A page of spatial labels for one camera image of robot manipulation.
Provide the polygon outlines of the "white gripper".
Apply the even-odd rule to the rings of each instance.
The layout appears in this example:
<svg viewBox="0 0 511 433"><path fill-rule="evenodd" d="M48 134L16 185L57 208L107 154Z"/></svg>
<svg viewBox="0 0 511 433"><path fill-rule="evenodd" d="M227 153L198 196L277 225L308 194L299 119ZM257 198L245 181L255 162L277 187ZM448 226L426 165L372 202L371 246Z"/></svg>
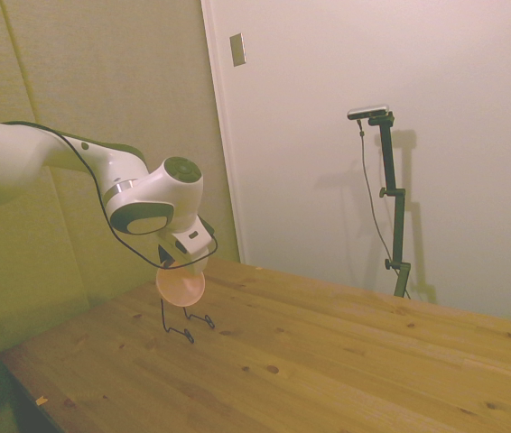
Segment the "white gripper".
<svg viewBox="0 0 511 433"><path fill-rule="evenodd" d="M191 275L200 275L205 261L216 252L214 230L199 216L187 228L174 224L164 228L164 260L166 271L185 268Z"/></svg>

